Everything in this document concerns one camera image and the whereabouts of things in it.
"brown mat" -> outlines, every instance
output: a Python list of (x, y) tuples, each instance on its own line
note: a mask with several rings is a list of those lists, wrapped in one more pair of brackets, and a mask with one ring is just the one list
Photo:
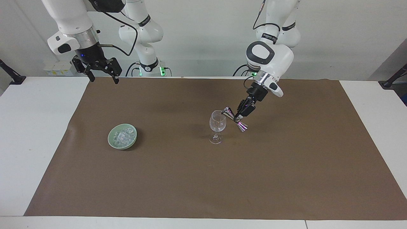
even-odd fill
[[(241, 80), (89, 83), (25, 216), (407, 220), (407, 200), (338, 81), (282, 80), (225, 140)], [(136, 144), (107, 134), (133, 124)]]

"black band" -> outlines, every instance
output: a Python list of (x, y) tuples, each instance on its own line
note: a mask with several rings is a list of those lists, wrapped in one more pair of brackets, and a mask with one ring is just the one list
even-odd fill
[(143, 64), (143, 63), (140, 63), (140, 66), (141, 66), (146, 72), (151, 72), (155, 67), (158, 66), (158, 59), (155, 60), (154, 64), (145, 65), (145, 64)]
[(147, 23), (149, 23), (150, 20), (151, 20), (151, 17), (150, 17), (150, 15), (148, 15), (147, 18), (144, 19), (142, 22), (140, 22), (138, 25), (139, 25), (140, 27), (143, 27), (143, 26), (145, 26)]
[(263, 35), (261, 35), (261, 38), (265, 38), (267, 40), (271, 40), (273, 42), (273, 44), (276, 44), (277, 42), (277, 37), (270, 35), (268, 33), (263, 33)]
[(287, 27), (282, 27), (281, 29), (283, 30), (283, 31), (288, 31), (288, 30), (290, 30), (290, 29), (293, 29), (295, 27), (295, 22), (292, 24), (292, 25), (289, 25), (289, 26), (287, 26)]
[[(260, 58), (253, 53), (253, 48), (256, 45), (261, 45), (269, 51), (269, 56), (266, 59)], [(246, 56), (249, 60), (251, 60), (255, 63), (258, 63), (258, 64), (263, 64), (263, 65), (270, 63), (270, 61), (273, 59), (274, 55), (275, 55), (274, 50), (262, 41), (256, 41), (256, 42), (251, 43), (246, 50)]]

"wine glass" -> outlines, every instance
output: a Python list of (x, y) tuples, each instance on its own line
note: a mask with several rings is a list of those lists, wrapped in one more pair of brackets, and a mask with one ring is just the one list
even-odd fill
[(212, 112), (209, 120), (209, 126), (213, 130), (209, 141), (211, 141), (212, 144), (221, 143), (223, 140), (221, 132), (226, 127), (226, 116), (222, 114), (221, 110)]

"white wall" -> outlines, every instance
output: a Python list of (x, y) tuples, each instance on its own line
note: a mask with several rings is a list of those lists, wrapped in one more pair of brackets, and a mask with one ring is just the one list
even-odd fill
[[(56, 24), (41, 0), (3, 0), (0, 7), (7, 1), (17, 3), (35, 29), (12, 30), (11, 25), (26, 28), (29, 22), (2, 12), (0, 58), (7, 57), (10, 65), (24, 74), (43, 75), (43, 59), (55, 58), (44, 41), (57, 31)], [(256, 39), (251, 27), (260, 2), (146, 0), (150, 15), (164, 29), (164, 39), (154, 44), (157, 54), (174, 75), (231, 75), (245, 63), (245, 50)], [(294, 63), (284, 77), (368, 79), (407, 38), (406, 9), (406, 0), (303, 0), (298, 19), (302, 41), (294, 49)], [(101, 43), (130, 49), (118, 37), (119, 23), (101, 13), (89, 15), (102, 31)], [(35, 35), (30, 33), (35, 30), (37, 38), (33, 39)], [(137, 60), (135, 54), (130, 59), (117, 50), (104, 50), (107, 58), (118, 58), (124, 71)], [(70, 60), (72, 56), (58, 59)]]

